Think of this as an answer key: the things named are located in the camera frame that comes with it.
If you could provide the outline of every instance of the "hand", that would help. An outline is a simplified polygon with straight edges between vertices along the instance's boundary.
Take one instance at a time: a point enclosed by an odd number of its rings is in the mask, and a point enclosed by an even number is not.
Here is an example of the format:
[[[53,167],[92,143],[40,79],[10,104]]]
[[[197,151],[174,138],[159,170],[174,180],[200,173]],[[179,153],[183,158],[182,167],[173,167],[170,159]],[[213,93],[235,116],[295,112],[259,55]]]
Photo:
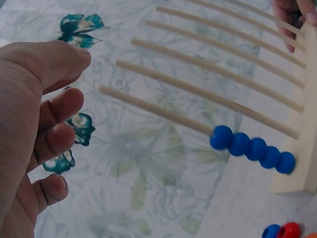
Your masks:
[[[62,176],[31,184],[28,173],[71,148],[75,132],[63,123],[82,107],[78,89],[42,102],[43,94],[77,80],[91,61],[85,49],[62,41],[0,48],[0,233],[32,238],[37,215],[68,194]]]
[[[272,0],[273,15],[297,28],[301,28],[305,20],[312,26],[317,26],[317,13],[311,0]],[[289,30],[277,25],[280,33],[295,39],[296,35]],[[294,52],[294,47],[285,44],[289,52]]]

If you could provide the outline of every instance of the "blue bead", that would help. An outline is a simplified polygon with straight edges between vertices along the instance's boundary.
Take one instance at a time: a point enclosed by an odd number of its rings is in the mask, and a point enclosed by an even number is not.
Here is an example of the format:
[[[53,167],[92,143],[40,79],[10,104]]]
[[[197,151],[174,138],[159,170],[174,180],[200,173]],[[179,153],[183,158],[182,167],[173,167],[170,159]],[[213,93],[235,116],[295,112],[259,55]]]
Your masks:
[[[290,152],[282,152],[275,169],[281,174],[290,174],[295,168],[295,157]]]
[[[270,225],[264,230],[262,234],[262,238],[276,238],[276,235],[280,229],[281,229],[281,226],[279,225],[276,225],[276,224]]]
[[[267,152],[266,142],[261,138],[253,138],[251,140],[249,151],[246,157],[251,161],[260,160]]]
[[[249,151],[250,142],[249,137],[245,133],[235,133],[228,151],[233,156],[242,156]]]
[[[215,150],[225,150],[230,145],[233,138],[231,129],[225,125],[219,125],[214,128],[210,138],[210,145]]]
[[[279,159],[280,159],[281,153],[278,151],[278,149],[274,146],[268,146],[266,155],[259,160],[261,166],[265,169],[272,169],[274,168]]]

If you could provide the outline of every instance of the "finger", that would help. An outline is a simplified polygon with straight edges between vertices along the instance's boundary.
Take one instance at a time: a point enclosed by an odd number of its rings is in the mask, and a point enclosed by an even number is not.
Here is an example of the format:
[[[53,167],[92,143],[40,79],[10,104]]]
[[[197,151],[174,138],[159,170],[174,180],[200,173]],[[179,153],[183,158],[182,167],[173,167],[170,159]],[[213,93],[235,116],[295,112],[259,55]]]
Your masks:
[[[62,91],[58,96],[41,103],[38,134],[64,122],[83,106],[84,95],[76,88]]]
[[[317,26],[317,13],[315,5],[311,0],[296,0],[298,8],[304,18],[312,25]]]
[[[21,80],[28,86],[34,86],[37,80],[43,91],[62,79],[81,74],[89,66],[91,56],[86,49],[63,41],[18,42],[0,48],[0,60],[29,72],[28,78]]]
[[[77,75],[76,77],[74,77],[72,79],[62,79],[62,80],[58,81],[57,83],[53,84],[52,86],[44,89],[43,95],[54,92],[58,89],[61,89],[63,87],[68,86],[69,84],[75,82],[80,76],[81,76],[81,74]]]
[[[69,150],[74,144],[74,140],[75,131],[69,125],[63,123],[57,124],[40,134],[35,141],[26,173]]]
[[[50,175],[34,182],[32,186],[38,202],[39,214],[68,195],[67,182],[61,175]]]
[[[273,5],[272,9],[273,9],[273,14],[275,17],[277,17],[278,19],[280,19],[284,22],[292,23],[292,22],[290,22],[289,15],[287,14],[287,12],[285,10],[281,9],[280,7],[278,7],[276,5]],[[290,32],[289,30],[285,29],[284,27],[281,27],[279,24],[276,24],[276,28],[281,34],[288,36],[291,39],[295,39],[294,33]],[[289,52],[291,52],[291,53],[294,52],[295,48],[293,46],[291,46],[290,44],[288,44],[286,42],[284,42],[284,44]]]

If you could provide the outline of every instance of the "wooden rod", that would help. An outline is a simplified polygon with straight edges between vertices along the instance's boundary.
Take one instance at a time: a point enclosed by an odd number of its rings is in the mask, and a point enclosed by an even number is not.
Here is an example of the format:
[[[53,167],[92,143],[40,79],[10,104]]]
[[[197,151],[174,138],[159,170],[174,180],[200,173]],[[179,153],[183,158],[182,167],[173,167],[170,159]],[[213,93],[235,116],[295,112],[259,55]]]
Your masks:
[[[280,19],[278,19],[278,18],[276,18],[276,17],[274,17],[274,16],[272,16],[264,11],[261,11],[255,7],[251,6],[251,5],[248,5],[244,2],[240,2],[240,1],[236,1],[236,0],[222,0],[222,1],[229,2],[233,5],[236,5],[236,6],[239,6],[241,8],[244,8],[246,10],[249,10],[251,12],[254,12],[257,15],[260,15],[266,19],[269,19],[269,20],[275,22],[277,25],[280,25],[281,27],[289,30],[290,32],[295,33],[296,35],[300,35],[302,37],[304,37],[304,35],[305,35],[305,33],[303,31],[297,29],[296,27],[292,26],[291,24],[288,24],[287,22],[282,21],[282,20],[280,20]]]
[[[255,82],[255,81],[249,80],[245,77],[242,77],[242,76],[240,76],[234,72],[231,72],[229,70],[226,70],[222,67],[219,67],[219,66],[217,66],[211,62],[208,62],[206,60],[199,59],[196,57],[191,57],[189,55],[180,53],[178,51],[166,48],[164,46],[159,46],[157,44],[153,44],[153,43],[150,43],[147,41],[140,41],[137,39],[132,39],[131,44],[135,45],[135,46],[143,47],[146,49],[150,49],[150,50],[156,51],[160,54],[167,55],[167,56],[173,57],[175,59],[194,64],[194,65],[196,65],[200,68],[204,68],[208,71],[215,72],[215,73],[222,75],[226,78],[229,78],[235,82],[238,82],[244,86],[252,88],[253,90],[258,91],[264,95],[267,95],[268,97],[271,97],[271,98],[275,99],[276,101],[278,101],[278,102],[280,102],[280,103],[282,103],[290,108],[293,108],[297,111],[300,111],[303,109],[301,105],[293,102],[292,100],[288,99],[287,97],[284,97],[283,95],[281,95],[279,93],[274,92],[270,88],[265,87],[265,86]]]
[[[200,6],[204,6],[204,7],[207,7],[207,8],[210,8],[210,9],[213,9],[213,10],[216,10],[216,11],[219,11],[221,13],[224,13],[224,14],[227,14],[231,17],[234,17],[234,18],[237,18],[239,20],[242,20],[242,21],[245,21],[251,25],[254,25],[254,26],[257,26],[259,27],[260,29],[282,39],[283,41],[289,43],[290,45],[304,51],[305,50],[305,46],[303,46],[302,44],[298,43],[297,41],[291,39],[290,37],[288,36],[285,36],[284,34],[281,34],[280,32],[276,31],[275,29],[273,28],[270,28],[258,21],[254,21],[252,19],[250,19],[249,17],[246,17],[246,16],[243,16],[241,14],[238,14],[234,11],[231,11],[229,9],[226,9],[224,7],[221,7],[221,6],[218,6],[218,5],[215,5],[215,4],[212,4],[210,2],[206,2],[206,1],[202,1],[202,0],[185,0],[185,1],[188,1],[188,2],[191,2],[191,3],[194,3],[194,4],[197,4],[197,5],[200,5]]]
[[[115,89],[101,85],[99,87],[99,91],[103,94],[106,94],[106,95],[111,96],[113,98],[119,99],[123,102],[130,104],[130,105],[136,106],[136,107],[141,108],[145,111],[148,111],[150,113],[158,115],[162,118],[171,120],[175,123],[178,123],[180,125],[188,127],[188,128],[193,129],[195,131],[198,131],[202,134],[207,135],[208,137],[210,137],[213,133],[213,128],[211,128],[211,127],[208,127],[206,125],[198,123],[194,120],[188,119],[188,118],[183,117],[181,115],[177,115],[175,113],[172,113],[168,110],[165,110],[163,108],[158,107],[155,104],[145,102],[141,99],[132,97],[130,95],[126,95],[126,94],[121,93]]]
[[[162,74],[159,72],[155,72],[155,71],[150,70],[148,68],[141,67],[141,66],[129,63],[129,62],[122,61],[122,60],[118,60],[116,62],[116,65],[118,67],[133,71],[135,73],[147,76],[149,78],[155,79],[155,80],[163,82],[163,83],[167,83],[169,85],[180,88],[180,89],[187,91],[189,93],[195,94],[197,96],[200,96],[200,97],[203,97],[203,98],[208,99],[210,101],[213,101],[215,103],[218,103],[224,107],[227,107],[231,110],[234,110],[238,113],[241,113],[242,115],[250,117],[250,118],[252,118],[252,119],[254,119],[254,120],[256,120],[264,125],[267,125],[271,128],[274,128],[274,129],[276,129],[276,130],[278,130],[278,131],[280,131],[288,136],[291,136],[294,139],[298,138],[298,133],[295,130],[293,130],[292,128],[289,128],[278,121],[275,121],[269,117],[266,117],[258,112],[251,110],[250,108],[244,107],[241,104],[235,103],[235,102],[228,100],[224,97],[221,97],[215,93],[208,92],[204,89],[201,89],[201,88],[196,87],[192,84],[183,82],[179,79],[176,79],[176,78],[170,77],[168,75],[165,75],[165,74]]]
[[[275,67],[274,65],[258,58],[258,57],[255,57],[254,55],[252,54],[248,54],[246,52],[243,52],[235,47],[232,47],[232,46],[229,46],[227,44],[224,44],[220,41],[217,41],[217,40],[214,40],[214,39],[211,39],[211,38],[207,38],[207,37],[204,37],[202,35],[199,35],[199,34],[195,34],[193,32],[190,32],[190,31],[186,31],[186,30],[183,30],[181,28],[178,28],[178,27],[174,27],[174,26],[171,26],[171,25],[166,25],[166,24],[163,24],[163,23],[159,23],[159,22],[155,22],[155,21],[150,21],[150,20],[147,20],[145,22],[147,25],[149,26],[152,26],[152,27],[155,27],[155,28],[158,28],[158,29],[162,29],[162,30],[166,30],[166,31],[169,31],[169,32],[173,32],[173,33],[176,33],[176,34],[179,34],[179,35],[182,35],[182,36],[185,36],[185,37],[189,37],[191,39],[194,39],[194,40],[197,40],[197,41],[200,41],[200,42],[203,42],[203,43],[206,43],[206,44],[210,44],[210,45],[213,45],[215,47],[218,47],[226,52],[229,52],[233,55],[236,55],[236,56],[239,56],[243,59],[246,59],[250,62],[253,62],[255,64],[257,64],[258,66],[262,67],[262,68],[265,68],[273,73],[275,73],[276,75],[286,79],[287,81],[293,83],[294,85],[298,86],[298,87],[301,87],[301,88],[304,88],[305,87],[305,82],[295,78],[293,75],[281,70],[280,68],[278,67]]]
[[[186,19],[186,20],[190,20],[190,21],[195,21],[195,22],[198,22],[198,23],[201,23],[201,24],[204,24],[204,25],[207,25],[207,26],[211,26],[211,27],[214,27],[218,30],[221,30],[221,31],[226,31],[232,35],[235,35],[241,39],[244,39],[246,41],[249,41],[249,42],[252,42],[253,44],[257,45],[257,46],[260,46],[260,47],[263,47],[283,58],[285,58],[286,60],[298,65],[299,67],[301,68],[305,68],[306,67],[306,64],[303,63],[302,61],[298,60],[297,58],[289,55],[288,53],[280,50],[279,48],[273,46],[273,45],[270,45],[262,40],[259,40],[255,37],[252,37],[252,36],[249,36],[241,31],[238,31],[236,29],[233,29],[231,27],[228,27],[228,26],[225,26],[225,25],[222,25],[222,24],[219,24],[215,21],[211,21],[211,20],[207,20],[207,19],[204,19],[202,17],[198,17],[198,16],[194,16],[194,15],[191,15],[191,14],[187,14],[187,13],[184,13],[184,12],[181,12],[181,11],[177,11],[177,10],[172,10],[172,9],[169,9],[169,8],[166,8],[166,7],[157,7],[157,11],[159,12],[162,12],[164,14],[168,14],[168,15],[172,15],[172,16],[176,16],[176,17],[180,17],[180,18],[183,18],[183,19]]]

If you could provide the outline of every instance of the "plastic tablecloth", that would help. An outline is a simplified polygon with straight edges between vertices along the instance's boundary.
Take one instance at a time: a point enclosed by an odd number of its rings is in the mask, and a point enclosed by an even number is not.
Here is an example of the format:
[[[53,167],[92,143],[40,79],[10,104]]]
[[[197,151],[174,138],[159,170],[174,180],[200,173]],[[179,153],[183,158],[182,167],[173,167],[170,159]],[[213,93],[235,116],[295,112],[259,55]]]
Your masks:
[[[210,1],[262,20],[229,3]],[[244,2],[261,10],[270,5],[263,0]],[[74,146],[30,173],[32,181],[59,173],[69,185],[68,197],[38,217],[37,238],[193,238],[197,234],[228,153],[212,150],[204,135],[101,95],[97,88],[104,84],[208,126],[225,124],[239,130],[239,114],[118,68],[115,62],[142,65],[243,104],[248,88],[137,48],[130,41],[148,40],[250,79],[255,69],[252,63],[151,28],[144,21],[186,28],[256,56],[259,48],[214,28],[156,12],[157,6],[212,19],[258,38],[262,35],[254,26],[184,0],[7,0],[1,9],[4,42],[60,39],[88,48],[92,54],[89,68],[70,86],[85,95],[83,108],[65,122],[75,129]]]

